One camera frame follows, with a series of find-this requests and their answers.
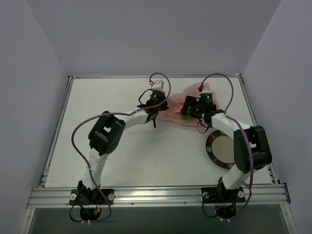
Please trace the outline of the green fake fruit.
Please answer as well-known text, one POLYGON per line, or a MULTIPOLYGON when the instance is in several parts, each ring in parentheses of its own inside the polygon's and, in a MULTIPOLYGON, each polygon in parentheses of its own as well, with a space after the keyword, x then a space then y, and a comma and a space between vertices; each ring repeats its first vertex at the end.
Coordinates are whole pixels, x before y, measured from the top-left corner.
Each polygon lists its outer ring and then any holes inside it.
POLYGON ((191 121, 193 117, 191 116, 192 108, 188 107, 185 112, 180 112, 180 116, 185 121, 191 121))

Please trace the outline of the pink floral plastic bag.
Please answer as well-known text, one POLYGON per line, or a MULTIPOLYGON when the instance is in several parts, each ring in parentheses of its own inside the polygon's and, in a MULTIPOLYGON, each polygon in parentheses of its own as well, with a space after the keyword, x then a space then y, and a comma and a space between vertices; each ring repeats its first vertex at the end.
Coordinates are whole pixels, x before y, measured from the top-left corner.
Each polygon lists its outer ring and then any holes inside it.
POLYGON ((200 85, 201 83, 198 82, 186 87, 181 93, 170 95, 170 97, 167 99, 169 109, 159 112, 157 119, 173 122, 183 126, 196 127, 198 119, 190 117, 184 118, 180 111, 183 107, 186 96, 197 97, 200 94, 198 90, 200 85))

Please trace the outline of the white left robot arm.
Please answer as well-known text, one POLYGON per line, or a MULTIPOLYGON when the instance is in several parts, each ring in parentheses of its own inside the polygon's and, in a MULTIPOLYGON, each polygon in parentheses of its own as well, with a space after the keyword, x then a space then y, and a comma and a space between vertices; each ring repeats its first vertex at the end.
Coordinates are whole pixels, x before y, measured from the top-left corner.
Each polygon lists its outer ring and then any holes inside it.
POLYGON ((112 115, 103 112, 91 129, 88 139, 90 156, 88 165, 77 189, 81 192, 81 199, 86 204, 94 204, 98 200, 97 186, 101 183, 101 174, 106 160, 118 146, 124 130, 150 121, 156 123, 156 116, 160 111, 168 109, 165 92, 160 88, 151 88, 149 100, 141 103, 134 110, 125 115, 112 115))

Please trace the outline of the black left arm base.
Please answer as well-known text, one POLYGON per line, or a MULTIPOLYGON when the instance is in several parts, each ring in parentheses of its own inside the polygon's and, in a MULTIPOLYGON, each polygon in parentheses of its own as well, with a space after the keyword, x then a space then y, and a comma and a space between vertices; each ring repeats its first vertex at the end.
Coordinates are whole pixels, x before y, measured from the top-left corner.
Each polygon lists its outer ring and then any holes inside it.
POLYGON ((91 190, 83 185, 82 181, 78 182, 77 188, 71 191, 69 205, 71 209, 69 211, 69 217, 72 222, 75 223, 96 223, 107 220, 111 214, 111 205, 114 203, 115 190, 114 189, 100 189, 97 188, 91 190), (100 218, 102 208, 100 205, 107 205, 109 208, 109 214, 107 217, 100 218), (72 210, 75 206, 80 207, 79 218, 74 218, 72 210))

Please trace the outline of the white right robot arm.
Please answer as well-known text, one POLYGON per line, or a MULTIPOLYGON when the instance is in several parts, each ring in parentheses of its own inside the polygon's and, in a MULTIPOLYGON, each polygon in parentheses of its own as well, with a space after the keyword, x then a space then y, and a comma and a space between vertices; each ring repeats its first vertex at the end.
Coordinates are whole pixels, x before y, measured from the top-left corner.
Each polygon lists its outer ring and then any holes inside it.
POLYGON ((234 189, 246 179, 252 186, 254 173, 272 163, 265 129, 260 125, 244 124, 227 115, 227 110, 218 110, 213 103, 212 93, 186 96, 181 114, 204 121, 208 127, 219 130, 234 141, 234 166, 221 178, 223 185, 216 190, 220 200, 232 198, 234 189))

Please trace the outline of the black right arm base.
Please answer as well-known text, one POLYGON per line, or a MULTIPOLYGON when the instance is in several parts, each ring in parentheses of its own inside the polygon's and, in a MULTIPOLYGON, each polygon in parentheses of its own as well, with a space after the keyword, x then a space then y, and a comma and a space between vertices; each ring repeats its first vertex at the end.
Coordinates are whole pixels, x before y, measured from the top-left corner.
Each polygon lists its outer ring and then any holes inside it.
POLYGON ((236 205, 245 203, 245 195, 243 188, 239 186, 236 189, 228 190, 225 188, 222 178, 218 180, 216 187, 202 187, 202 212, 207 218, 220 218, 220 220, 230 221, 237 215, 236 205), (206 213, 204 205, 214 204, 214 214, 206 213))

